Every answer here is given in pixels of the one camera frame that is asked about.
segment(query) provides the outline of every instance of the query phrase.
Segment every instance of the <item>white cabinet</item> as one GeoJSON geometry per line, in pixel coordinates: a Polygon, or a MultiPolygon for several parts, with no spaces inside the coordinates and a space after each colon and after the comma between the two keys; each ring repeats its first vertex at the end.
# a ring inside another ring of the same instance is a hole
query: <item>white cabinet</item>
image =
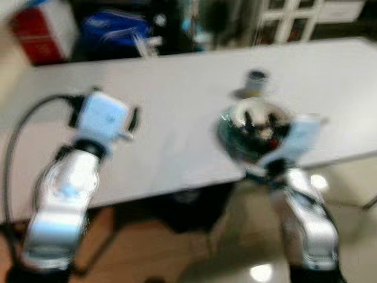
{"type": "Polygon", "coordinates": [[[364,3],[365,0],[264,0],[254,42],[308,41],[317,23],[352,22],[364,3]]]}

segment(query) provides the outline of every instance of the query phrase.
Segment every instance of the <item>table surface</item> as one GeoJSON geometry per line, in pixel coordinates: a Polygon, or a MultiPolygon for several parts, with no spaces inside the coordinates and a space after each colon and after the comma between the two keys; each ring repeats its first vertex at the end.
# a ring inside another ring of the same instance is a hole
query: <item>table surface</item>
{"type": "MultiPolygon", "coordinates": [[[[4,155],[15,122],[39,98],[100,85],[142,111],[135,140],[117,143],[103,165],[92,207],[234,182],[244,172],[219,144],[216,124],[251,68],[270,73],[269,101],[329,119],[301,165],[377,150],[377,48],[363,39],[33,68],[2,108],[0,148],[4,155]]],[[[25,128],[12,173],[14,219],[30,216],[34,180],[70,142],[68,115],[68,107],[54,103],[25,128]]]]}

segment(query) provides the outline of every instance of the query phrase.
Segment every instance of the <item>small cup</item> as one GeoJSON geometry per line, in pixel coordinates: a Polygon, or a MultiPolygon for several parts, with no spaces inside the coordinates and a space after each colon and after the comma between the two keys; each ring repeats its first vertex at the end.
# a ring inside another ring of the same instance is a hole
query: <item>small cup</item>
{"type": "Polygon", "coordinates": [[[245,96],[247,98],[257,97],[263,94],[269,76],[261,70],[251,70],[246,77],[245,96]]]}

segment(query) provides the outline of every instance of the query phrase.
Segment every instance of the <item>red box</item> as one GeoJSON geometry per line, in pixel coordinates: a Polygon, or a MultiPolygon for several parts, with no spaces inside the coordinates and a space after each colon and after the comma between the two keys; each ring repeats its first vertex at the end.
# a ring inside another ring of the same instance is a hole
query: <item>red box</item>
{"type": "Polygon", "coordinates": [[[22,40],[21,44],[29,60],[34,64],[52,64],[65,60],[51,38],[22,40]]]}
{"type": "Polygon", "coordinates": [[[27,7],[12,19],[11,28],[36,65],[68,60],[78,37],[71,7],[62,0],[40,1],[27,7]]]}

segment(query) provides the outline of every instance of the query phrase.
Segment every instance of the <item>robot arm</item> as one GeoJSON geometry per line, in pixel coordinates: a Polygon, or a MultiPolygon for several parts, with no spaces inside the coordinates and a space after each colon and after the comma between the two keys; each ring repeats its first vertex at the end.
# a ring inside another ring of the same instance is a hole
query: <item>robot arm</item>
{"type": "Polygon", "coordinates": [[[76,247],[87,226],[88,205],[98,186],[100,164],[112,154],[112,145],[118,138],[133,138],[123,130],[129,114],[126,105],[98,89],[78,98],[72,105],[70,126],[77,129],[72,146],[62,147],[65,154],[38,181],[37,210],[7,282],[68,282],[76,247]]]}
{"type": "Polygon", "coordinates": [[[282,145],[260,160],[269,175],[270,198],[280,218],[293,283],[345,282],[334,221],[307,173],[295,166],[295,160],[312,147],[319,129],[315,116],[297,117],[282,145]]]}
{"type": "Polygon", "coordinates": [[[270,198],[280,219],[292,282],[345,282],[338,232],[307,173],[292,167],[274,176],[270,198]]]}

